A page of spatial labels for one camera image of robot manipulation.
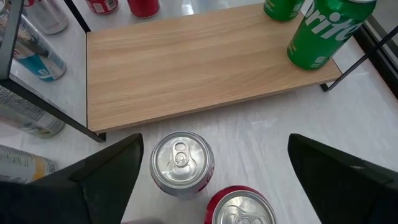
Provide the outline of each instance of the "bottle label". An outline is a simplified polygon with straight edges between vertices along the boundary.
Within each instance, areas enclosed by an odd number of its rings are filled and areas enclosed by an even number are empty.
[[[344,22],[339,22],[341,14],[332,12],[330,15],[322,15],[318,9],[315,9],[315,1],[311,4],[310,9],[305,15],[305,25],[316,25],[311,31],[320,35],[323,39],[335,39],[336,41],[343,41],[355,32],[363,22],[352,24],[353,19],[348,19]]]

